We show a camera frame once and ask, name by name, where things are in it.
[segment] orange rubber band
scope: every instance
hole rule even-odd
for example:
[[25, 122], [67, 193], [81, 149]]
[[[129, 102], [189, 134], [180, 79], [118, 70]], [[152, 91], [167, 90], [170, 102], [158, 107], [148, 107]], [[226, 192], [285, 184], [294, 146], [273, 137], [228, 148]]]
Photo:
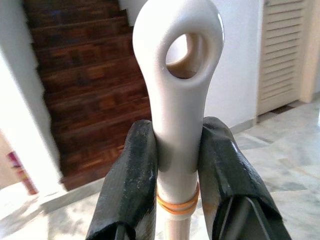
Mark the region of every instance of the orange rubber band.
[[159, 197], [158, 191], [156, 193], [156, 200], [163, 209], [165, 209], [167, 212], [173, 215], [187, 215], [192, 213], [196, 209], [199, 193], [200, 193], [200, 186], [199, 186], [199, 183], [197, 183], [195, 195], [193, 196], [193, 198], [191, 198], [189, 201], [185, 203], [173, 204], [173, 203], [164, 201]]

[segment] red object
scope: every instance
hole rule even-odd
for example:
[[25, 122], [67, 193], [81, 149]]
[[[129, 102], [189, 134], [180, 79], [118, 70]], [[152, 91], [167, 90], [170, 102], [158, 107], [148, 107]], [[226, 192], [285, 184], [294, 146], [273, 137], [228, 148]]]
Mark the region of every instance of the red object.
[[27, 172], [25, 171], [22, 163], [19, 161], [18, 156], [15, 152], [10, 152], [8, 158], [11, 160], [12, 168], [15, 170], [16, 174], [18, 175], [19, 179], [23, 182], [25, 188], [28, 190], [30, 195], [35, 195], [38, 193], [36, 187], [32, 183], [31, 179], [29, 178]]

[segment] white plastic handle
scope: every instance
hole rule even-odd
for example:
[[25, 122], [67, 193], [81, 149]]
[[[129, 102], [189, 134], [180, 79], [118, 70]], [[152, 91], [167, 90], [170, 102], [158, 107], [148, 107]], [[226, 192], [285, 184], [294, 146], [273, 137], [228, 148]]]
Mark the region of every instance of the white plastic handle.
[[[171, 44], [187, 36], [187, 55], [166, 65]], [[133, 31], [148, 89], [158, 150], [158, 193], [172, 204], [196, 192], [208, 87], [222, 53], [223, 26], [210, 0], [148, 0]]]

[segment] clamp jaw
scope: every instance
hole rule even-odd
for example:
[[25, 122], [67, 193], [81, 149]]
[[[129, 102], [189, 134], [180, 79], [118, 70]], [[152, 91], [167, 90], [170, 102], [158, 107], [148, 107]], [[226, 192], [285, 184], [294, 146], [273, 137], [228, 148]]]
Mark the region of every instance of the clamp jaw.
[[[152, 122], [134, 123], [105, 177], [87, 240], [155, 238], [157, 156]], [[210, 240], [291, 239], [264, 182], [215, 117], [203, 120], [198, 175]]]

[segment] louvered door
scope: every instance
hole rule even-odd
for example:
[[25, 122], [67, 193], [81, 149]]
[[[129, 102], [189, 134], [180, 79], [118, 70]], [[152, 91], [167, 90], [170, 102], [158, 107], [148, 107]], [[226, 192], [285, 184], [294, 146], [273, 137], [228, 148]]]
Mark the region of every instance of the louvered door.
[[263, 10], [258, 114], [299, 98], [309, 0], [266, 0]]

